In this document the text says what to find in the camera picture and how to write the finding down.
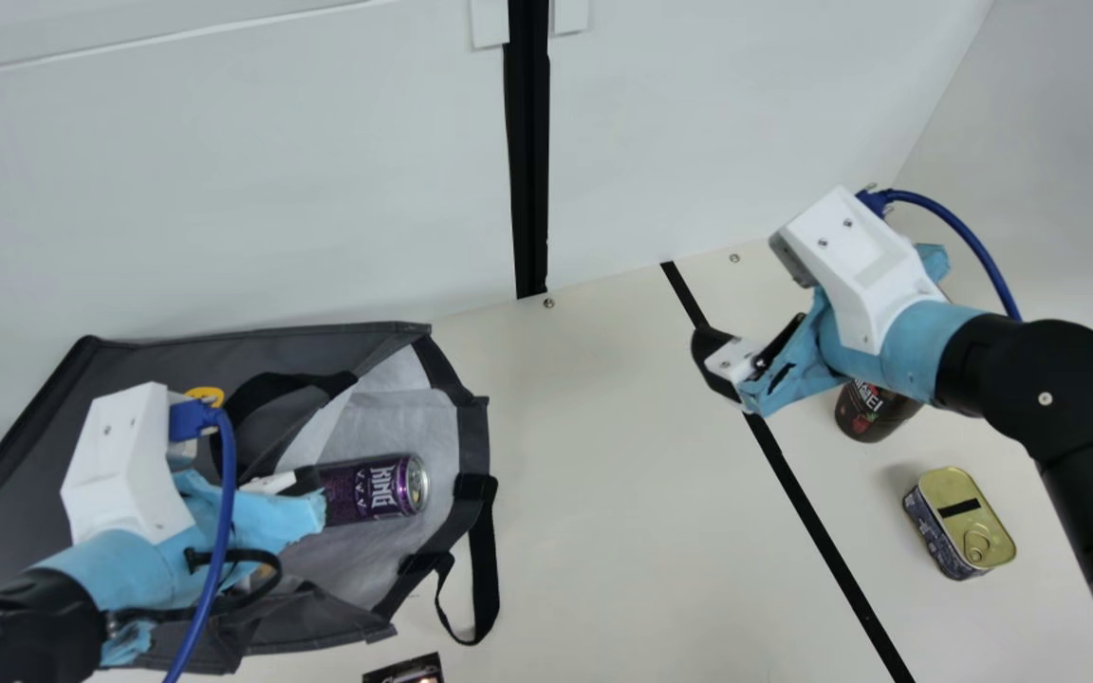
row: black tape strip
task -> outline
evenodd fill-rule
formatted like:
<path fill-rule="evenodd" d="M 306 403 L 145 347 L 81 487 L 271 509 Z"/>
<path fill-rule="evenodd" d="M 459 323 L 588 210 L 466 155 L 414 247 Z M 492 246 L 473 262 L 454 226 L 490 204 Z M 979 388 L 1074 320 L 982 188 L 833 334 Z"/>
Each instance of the black tape strip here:
<path fill-rule="evenodd" d="M 660 263 L 660 269 L 663 270 L 665 276 L 669 278 L 669 284 L 672 285 L 673 294 L 677 294 L 678 299 L 681 302 L 681 307 L 685 308 L 686 316 L 690 316 L 690 322 L 693 322 L 694 327 L 706 326 L 707 316 L 703 315 L 697 299 L 694 298 L 693 292 L 686 285 L 685 279 L 681 276 L 681 271 L 678 270 L 677 263 L 666 261 Z M 816 515 L 812 503 L 808 501 L 807 494 L 803 493 L 802 485 L 799 485 L 799 480 L 795 479 L 795 473 L 790 471 L 790 466 L 788 466 L 787 459 L 781 455 L 781 448 L 778 446 L 775 437 L 773 437 L 771 427 L 766 425 L 766 421 L 762 420 L 762 415 L 757 414 L 747 414 L 744 422 L 750 425 L 753 436 L 759 440 L 759 446 L 762 447 L 762 452 L 765 455 L 766 461 L 771 463 L 771 468 L 778 479 L 778 484 L 781 485 L 781 490 L 787 494 L 790 505 L 795 508 L 795 514 L 799 515 L 799 520 L 803 523 L 803 528 L 808 530 L 808 535 L 811 537 L 812 543 L 816 545 L 821 557 L 824 558 L 824 565 L 830 567 L 830 574 L 837 581 L 837 587 L 842 588 L 842 594 L 846 597 L 847 602 L 850 602 L 850 610 L 854 611 L 855 616 L 859 617 L 859 625 L 862 625 L 863 632 L 867 633 L 867 638 L 871 640 L 871 645 L 874 645 L 877 656 L 880 656 L 880 661 L 884 662 L 884 669 L 888 670 L 888 673 L 892 674 L 896 683 L 914 683 L 914 675 L 909 673 L 908 667 L 905 666 L 902 653 L 896 651 L 892 638 L 889 638 L 889 633 L 884 631 L 884 625 L 881 625 L 880 619 L 875 617 L 875 611 L 871 609 L 871 602 L 867 601 L 867 596 L 862 593 L 862 588 L 859 588 L 858 580 L 855 580 L 854 575 L 850 573 L 850 567 L 846 566 L 845 560 L 842 558 L 842 553 L 837 552 L 837 545 L 833 543 L 830 532 L 825 530 L 824 523 L 821 522 L 820 515 Z"/>
<path fill-rule="evenodd" d="M 504 118 L 508 138 L 517 298 L 546 291 L 546 172 L 550 156 L 548 0 L 508 0 Z"/>
<path fill-rule="evenodd" d="M 967 501 L 955 503 L 953 506 L 939 508 L 939 516 L 955 516 L 957 514 L 965 514 L 966 511 L 973 511 L 980 508 L 982 503 L 979 501 L 976 498 L 968 498 Z"/>

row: white bracket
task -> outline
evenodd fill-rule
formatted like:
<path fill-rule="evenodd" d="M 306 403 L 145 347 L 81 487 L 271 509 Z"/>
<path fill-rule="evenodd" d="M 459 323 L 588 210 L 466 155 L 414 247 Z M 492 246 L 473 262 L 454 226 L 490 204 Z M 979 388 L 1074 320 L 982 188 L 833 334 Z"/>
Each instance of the white bracket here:
<path fill-rule="evenodd" d="M 555 35 L 589 30 L 589 0 L 555 0 L 554 4 L 551 21 Z"/>
<path fill-rule="evenodd" d="M 153 381 L 91 401 L 61 481 L 74 543 L 121 529 L 157 544 L 193 525 L 168 467 L 169 407 L 184 401 Z"/>
<path fill-rule="evenodd" d="M 470 0 L 471 44 L 477 50 L 508 43 L 508 0 Z"/>
<path fill-rule="evenodd" d="M 842 345 L 877 356 L 894 320 L 918 302 L 945 302 L 914 245 L 845 187 L 837 187 L 772 238 L 797 280 L 828 294 Z M 807 273 L 795 272 L 795 267 Z"/>

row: white wall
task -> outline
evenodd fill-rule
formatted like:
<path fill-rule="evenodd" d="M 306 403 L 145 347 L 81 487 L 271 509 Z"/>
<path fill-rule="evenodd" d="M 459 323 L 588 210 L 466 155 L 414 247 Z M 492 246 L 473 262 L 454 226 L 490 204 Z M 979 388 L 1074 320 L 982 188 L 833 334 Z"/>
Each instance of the white wall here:
<path fill-rule="evenodd" d="M 1093 326 L 1093 3 L 995 4 L 896 182 L 985 239 L 1029 319 Z M 980 275 L 925 213 L 892 221 L 952 242 L 953 278 Z M 997 310 L 989 291 L 972 303 Z"/>
<path fill-rule="evenodd" d="M 0 66 L 364 1 L 0 0 Z"/>
<path fill-rule="evenodd" d="M 512 298 L 503 103 L 463 1 L 0 70 L 0 436 L 82 334 Z"/>
<path fill-rule="evenodd" d="M 593 0 L 551 40 L 550 281 L 765 237 L 889 182 L 989 9 Z"/>

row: black bag handle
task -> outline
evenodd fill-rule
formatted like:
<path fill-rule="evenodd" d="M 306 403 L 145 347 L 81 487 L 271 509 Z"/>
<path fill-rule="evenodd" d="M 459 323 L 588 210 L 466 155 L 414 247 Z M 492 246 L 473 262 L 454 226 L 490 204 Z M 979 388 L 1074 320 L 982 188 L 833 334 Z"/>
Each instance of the black bag handle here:
<path fill-rule="evenodd" d="M 467 532 L 471 552 L 471 602 L 474 607 L 474 638 L 463 640 L 449 625 L 446 610 L 442 609 L 442 589 L 455 567 L 455 555 L 439 553 L 433 569 L 437 572 L 437 619 L 446 627 L 450 638 L 460 645 L 478 645 L 492 632 L 495 617 L 500 614 L 500 573 L 495 563 L 495 527 L 492 523 L 492 505 L 498 481 L 486 474 L 459 474 L 455 481 L 455 498 L 480 499 L 483 506 Z"/>
<path fill-rule="evenodd" d="M 261 372 L 260 375 L 251 377 L 243 385 L 239 385 L 238 389 L 230 395 L 230 398 L 222 403 L 222 410 L 226 411 L 226 416 L 231 419 L 231 425 L 234 427 L 235 432 L 239 431 L 239 426 L 247 422 L 247 417 L 255 413 L 255 411 L 260 410 L 260 408 L 268 405 L 277 399 L 285 397 L 287 393 L 299 392 L 299 390 L 309 388 L 316 388 L 325 395 L 322 401 L 318 407 L 322 408 L 328 405 L 334 398 L 339 397 L 340 393 L 344 393 L 352 385 L 356 384 L 356 375 L 353 375 L 352 370 L 340 370 L 334 375 L 304 375 L 304 373 L 298 373 L 298 375 L 283 375 L 279 372 Z M 218 434 L 213 434 L 213 437 L 209 440 L 209 447 L 213 455 L 213 467 L 216 468 L 218 472 L 222 471 L 222 440 Z M 238 481 L 244 481 L 255 474 L 257 463 L 249 463 L 248 467 L 243 467 L 243 462 L 239 462 L 238 467 Z"/>

